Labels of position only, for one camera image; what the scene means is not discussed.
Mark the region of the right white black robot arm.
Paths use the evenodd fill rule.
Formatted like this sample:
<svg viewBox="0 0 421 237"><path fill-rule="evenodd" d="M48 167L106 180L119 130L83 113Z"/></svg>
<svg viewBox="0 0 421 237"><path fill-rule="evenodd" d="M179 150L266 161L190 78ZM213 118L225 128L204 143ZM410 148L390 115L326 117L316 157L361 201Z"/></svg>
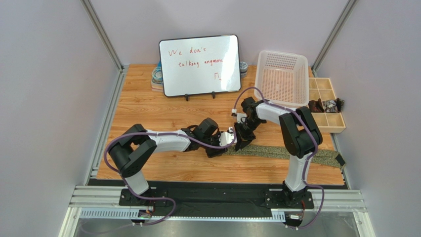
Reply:
<svg viewBox="0 0 421 237"><path fill-rule="evenodd" d="M248 97L241 103L245 117L234 124L237 135L235 150L245 148L255 139L254 131L262 123L271 121L280 126L285 148L290 153L289 169L283 182L281 199L293 206L305 200L309 163L317 153L323 137L307 107L295 109L255 101Z"/></svg>

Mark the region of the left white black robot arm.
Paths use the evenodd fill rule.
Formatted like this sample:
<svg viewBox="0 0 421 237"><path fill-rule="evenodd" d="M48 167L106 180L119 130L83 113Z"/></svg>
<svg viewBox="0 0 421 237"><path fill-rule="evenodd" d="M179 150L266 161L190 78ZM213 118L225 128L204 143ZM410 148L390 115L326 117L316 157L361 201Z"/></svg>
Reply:
<svg viewBox="0 0 421 237"><path fill-rule="evenodd" d="M207 156L212 158L227 152L236 142L232 127L228 131L220 131L211 118L176 131L153 131L135 124L106 146L103 158L111 158L114 165L108 161L106 164L122 177L133 194L140 196L149 189L142 169L153 154L190 152L203 148Z"/></svg>

